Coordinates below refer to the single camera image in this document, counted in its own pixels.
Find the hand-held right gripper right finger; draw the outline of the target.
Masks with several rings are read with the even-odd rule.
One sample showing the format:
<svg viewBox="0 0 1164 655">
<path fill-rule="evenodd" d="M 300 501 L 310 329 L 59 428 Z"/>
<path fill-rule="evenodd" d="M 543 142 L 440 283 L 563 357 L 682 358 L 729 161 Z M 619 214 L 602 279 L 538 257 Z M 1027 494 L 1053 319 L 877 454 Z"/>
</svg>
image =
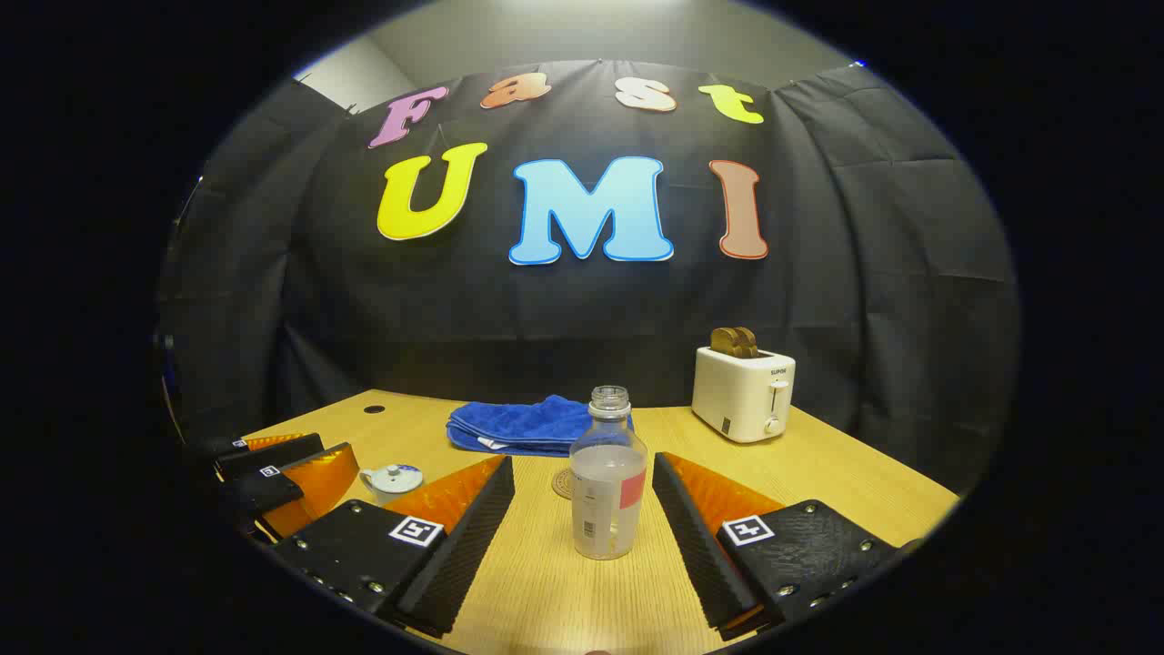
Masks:
<svg viewBox="0 0 1164 655">
<path fill-rule="evenodd" d="M 783 505 L 675 453 L 656 453 L 652 486 L 707 622 L 724 641 L 819 614 L 913 549 L 826 501 Z"/>
</svg>

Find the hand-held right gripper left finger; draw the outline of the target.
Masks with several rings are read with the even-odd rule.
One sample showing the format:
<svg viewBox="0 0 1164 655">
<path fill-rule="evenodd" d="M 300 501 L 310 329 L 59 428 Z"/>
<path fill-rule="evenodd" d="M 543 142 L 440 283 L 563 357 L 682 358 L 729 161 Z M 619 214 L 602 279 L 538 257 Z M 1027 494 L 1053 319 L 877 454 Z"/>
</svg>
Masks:
<svg viewBox="0 0 1164 655">
<path fill-rule="evenodd" d="M 443 638 L 513 494 L 513 461 L 494 456 L 385 506 L 341 503 L 274 551 L 367 614 Z"/>
</svg>

